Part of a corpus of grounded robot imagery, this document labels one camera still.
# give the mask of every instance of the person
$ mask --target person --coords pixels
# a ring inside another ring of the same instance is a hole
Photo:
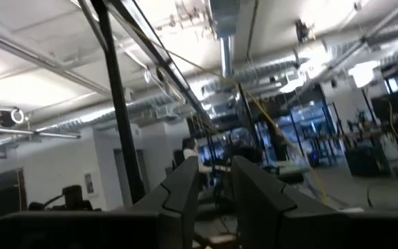
[[[198,153],[198,143],[196,142],[196,139],[194,138],[185,138],[182,141],[182,150],[184,152],[184,158],[187,159],[190,156],[197,156],[198,157],[198,162],[199,162],[199,173],[202,174],[210,174],[213,169],[211,167],[205,166]],[[215,168],[220,171],[224,172],[229,172],[229,168],[221,165],[216,165]]]

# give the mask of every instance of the ceiling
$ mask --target ceiling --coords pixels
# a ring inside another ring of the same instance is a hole
[[[0,40],[91,82],[91,87],[82,86],[0,47],[0,107],[33,111],[32,122],[41,122],[111,98],[102,49],[75,3],[0,0]],[[201,67],[219,68],[220,44],[204,18],[207,7],[202,0],[137,3],[168,50]],[[353,0],[262,0],[254,12],[254,0],[241,1],[233,38],[234,61],[244,62],[247,55],[256,59],[295,47],[294,22],[299,18],[314,24],[316,37],[340,34],[381,19],[398,5],[398,0],[366,1],[361,11],[348,18],[353,4]],[[187,13],[197,16],[185,18]],[[152,67],[153,62],[114,18],[111,20],[123,85],[145,92],[153,86],[146,83],[143,66]],[[184,60],[176,56],[173,60],[187,79],[200,74]]]

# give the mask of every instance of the ductwork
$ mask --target ductwork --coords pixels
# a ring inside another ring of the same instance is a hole
[[[384,28],[380,34],[387,35],[394,31],[398,32],[398,24]],[[334,55],[333,57],[342,55],[353,44],[352,42],[333,42],[330,44],[329,37],[325,38],[328,43],[328,51]],[[260,79],[295,68],[297,65],[294,55],[294,51],[290,50],[286,53],[282,53],[281,57],[276,57],[277,59],[262,59],[251,64],[244,64],[236,69],[234,72],[234,79],[237,82],[254,87]],[[306,60],[305,58],[299,58],[299,63],[305,63]],[[203,86],[206,91],[211,92],[220,91],[228,87],[228,84],[221,82],[219,77],[216,76],[203,75],[187,79],[187,81],[192,88],[195,88],[195,86],[199,86],[199,88]],[[277,88],[272,86],[271,90],[275,91]],[[162,106],[173,102],[173,98],[164,94],[158,87],[147,91],[144,95],[135,96],[135,99],[136,100],[127,104],[127,108],[131,115],[154,106]],[[47,132],[78,131],[84,127],[90,127],[113,119],[115,119],[113,105],[101,104],[96,107],[87,108],[50,120],[36,127],[32,127],[32,129]],[[18,136],[16,138],[12,136],[0,136],[0,146],[14,142],[14,140],[21,140],[22,138],[25,138],[25,136]]]

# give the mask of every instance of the white ceiling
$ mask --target white ceiling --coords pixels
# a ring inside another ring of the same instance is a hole
[[[249,54],[263,57],[297,43],[294,22],[302,18],[315,22],[316,35],[337,32],[341,22],[352,11],[353,0],[261,0],[256,13]],[[205,68],[220,64],[220,44],[207,30],[203,19],[192,19],[170,27],[170,16],[181,12],[204,10],[202,0],[139,0],[143,13],[157,30],[165,47]],[[380,19],[398,4],[398,0],[369,0],[354,16],[349,26]],[[245,60],[253,17],[254,0],[241,1],[237,32],[234,37],[234,58]],[[112,18],[115,38],[121,41],[118,62],[124,86],[144,91],[149,85],[142,77],[142,67],[126,53],[133,54],[139,63],[152,66],[150,59]],[[104,55],[81,10],[71,0],[0,0],[0,37],[12,44],[31,50],[49,61],[66,66],[92,82],[110,89]],[[173,56],[179,69],[189,76],[198,69]],[[0,49],[0,75],[34,68],[35,65]],[[17,106],[32,111],[86,95],[91,91],[45,69],[0,79],[0,104]],[[38,111],[32,120],[39,122],[53,116],[107,100],[93,94],[83,100],[66,102]]]

